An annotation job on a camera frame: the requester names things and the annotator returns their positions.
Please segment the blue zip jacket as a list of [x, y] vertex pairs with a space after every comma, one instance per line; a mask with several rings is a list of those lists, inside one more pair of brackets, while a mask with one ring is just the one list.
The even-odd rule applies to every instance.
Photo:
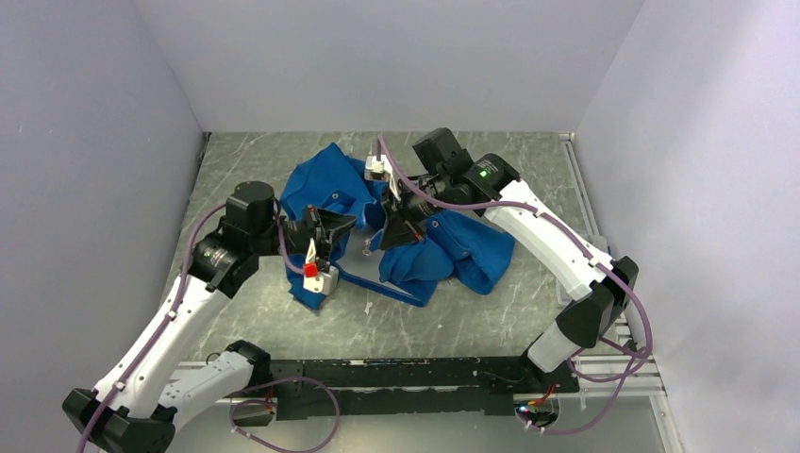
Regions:
[[381, 251], [386, 185], [364, 177], [365, 163], [334, 143], [298, 164], [279, 201], [291, 219], [312, 205], [356, 217], [354, 229], [330, 259], [340, 279], [415, 307], [425, 306], [440, 281], [453, 277], [477, 294], [489, 294], [509, 268], [514, 238], [470, 217], [445, 210], [427, 219], [419, 243]]

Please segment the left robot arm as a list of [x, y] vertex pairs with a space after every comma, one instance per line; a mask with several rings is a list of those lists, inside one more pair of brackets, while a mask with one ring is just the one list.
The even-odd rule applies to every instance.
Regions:
[[274, 368], [268, 352], [245, 340], [184, 378], [173, 374], [261, 258], [302, 255], [305, 288], [329, 294], [339, 275], [331, 253], [355, 217], [307, 206], [299, 219], [285, 218], [273, 187], [261, 181], [239, 184], [212, 214], [217, 227], [206, 236], [192, 232], [179, 276], [137, 341], [93, 387], [75, 388], [65, 398], [62, 408], [80, 432], [78, 451], [96, 445], [107, 452], [163, 452], [181, 428], [223, 397], [289, 394], [306, 382], [301, 371]]

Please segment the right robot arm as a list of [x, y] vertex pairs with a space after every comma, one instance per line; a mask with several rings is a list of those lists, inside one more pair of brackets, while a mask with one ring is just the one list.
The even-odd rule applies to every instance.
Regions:
[[379, 247], [420, 242], [428, 218], [444, 210], [472, 211], [504, 231], [556, 277], [571, 301], [523, 354], [520, 379], [532, 392], [552, 384], [558, 368], [590, 349], [625, 310], [637, 264], [614, 259], [580, 237], [533, 192], [505, 159], [488, 153], [473, 159], [455, 134], [439, 127], [412, 146], [425, 173], [410, 177], [383, 137], [366, 163], [368, 176], [384, 176], [385, 225]]

